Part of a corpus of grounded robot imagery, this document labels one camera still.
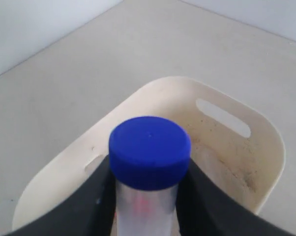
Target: gray floor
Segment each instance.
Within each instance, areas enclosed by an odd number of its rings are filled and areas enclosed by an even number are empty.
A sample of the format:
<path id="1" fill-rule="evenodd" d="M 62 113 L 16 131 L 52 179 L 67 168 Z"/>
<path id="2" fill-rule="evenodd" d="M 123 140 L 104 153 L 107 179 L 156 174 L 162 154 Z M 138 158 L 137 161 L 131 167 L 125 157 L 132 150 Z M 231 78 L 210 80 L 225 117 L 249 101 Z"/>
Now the gray floor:
<path id="1" fill-rule="evenodd" d="M 205 82 L 265 114 L 287 148 L 261 216 L 296 233 L 296 43 L 176 0 L 125 0 L 0 76 L 0 234 L 30 179 L 145 83 Z"/>

